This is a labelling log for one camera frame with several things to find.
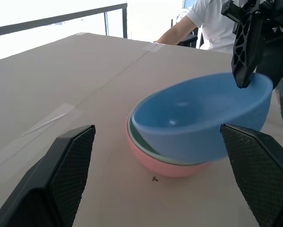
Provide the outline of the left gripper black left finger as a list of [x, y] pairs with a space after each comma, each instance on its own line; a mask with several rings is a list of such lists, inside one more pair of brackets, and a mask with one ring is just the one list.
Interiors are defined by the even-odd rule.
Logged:
[[95, 126], [60, 135], [0, 208], [0, 227], [72, 227], [91, 161]]

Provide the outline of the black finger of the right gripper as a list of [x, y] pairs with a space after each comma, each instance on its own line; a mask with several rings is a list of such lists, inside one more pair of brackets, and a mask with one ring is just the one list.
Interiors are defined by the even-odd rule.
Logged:
[[262, 25], [264, 17], [259, 11], [247, 13], [234, 26], [236, 35], [232, 56], [232, 74], [237, 87], [246, 88], [250, 77], [263, 55]]
[[269, 77], [276, 87], [283, 77], [283, 36], [267, 41], [257, 73]]

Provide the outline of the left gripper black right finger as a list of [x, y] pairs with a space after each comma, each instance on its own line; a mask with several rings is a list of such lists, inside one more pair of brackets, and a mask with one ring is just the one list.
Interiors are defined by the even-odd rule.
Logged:
[[283, 227], [283, 147], [270, 135], [232, 124], [220, 132], [236, 183], [260, 227]]

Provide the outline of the blue bowl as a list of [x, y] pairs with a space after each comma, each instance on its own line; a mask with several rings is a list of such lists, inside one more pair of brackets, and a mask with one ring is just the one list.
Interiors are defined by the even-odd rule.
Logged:
[[230, 72], [211, 74], [160, 90], [142, 100], [131, 121], [157, 152], [192, 164], [226, 156], [222, 124], [261, 130], [271, 103], [273, 83], [254, 74], [247, 88]]

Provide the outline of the green bowl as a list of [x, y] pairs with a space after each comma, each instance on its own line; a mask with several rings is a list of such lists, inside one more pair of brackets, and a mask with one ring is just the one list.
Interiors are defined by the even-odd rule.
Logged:
[[165, 163], [174, 164], [174, 165], [180, 165], [180, 166], [192, 166], [192, 165], [198, 165], [200, 163], [193, 163], [188, 161], [182, 161], [182, 160], [176, 160], [172, 159], [166, 155], [163, 155], [156, 150], [154, 150], [147, 142], [146, 140], [141, 136], [141, 134], [137, 131], [135, 126], [132, 123], [131, 120], [131, 114], [128, 115], [128, 122], [127, 122], [128, 130], [130, 133], [130, 136], [132, 137], [132, 140], [135, 142], [135, 144], [146, 154], [149, 156], [163, 161]]

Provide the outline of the pink bowl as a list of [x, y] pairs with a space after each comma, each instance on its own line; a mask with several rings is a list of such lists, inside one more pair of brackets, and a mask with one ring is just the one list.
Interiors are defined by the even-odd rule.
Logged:
[[151, 155], [149, 155], [149, 149], [144, 148], [134, 137], [131, 130], [130, 115], [126, 120], [126, 134], [129, 141], [131, 151], [134, 153], [139, 162], [148, 170], [171, 178], [183, 178], [190, 177], [205, 169], [209, 163], [201, 163], [196, 165], [176, 165], [161, 161]]

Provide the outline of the person in white shirt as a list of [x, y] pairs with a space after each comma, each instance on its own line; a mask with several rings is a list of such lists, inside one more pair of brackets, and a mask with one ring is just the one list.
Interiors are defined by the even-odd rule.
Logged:
[[201, 50], [232, 53], [235, 35], [232, 32], [234, 22], [221, 14], [228, 0], [196, 0], [187, 16], [202, 29], [204, 43]]

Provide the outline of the clear tape strip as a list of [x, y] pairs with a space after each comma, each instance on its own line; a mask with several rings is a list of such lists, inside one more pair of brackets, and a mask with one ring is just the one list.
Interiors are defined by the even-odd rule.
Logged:
[[41, 132], [42, 130], [47, 129], [49, 126], [52, 126], [54, 123], [68, 115], [73, 110], [75, 110], [75, 107], [73, 105], [63, 103], [38, 123], [36, 123], [34, 126], [32, 126], [28, 131], [24, 132], [20, 137], [32, 135], [33, 133]]
[[158, 52], [164, 46], [165, 46], [165, 44], [148, 43], [143, 49], [147, 52]]

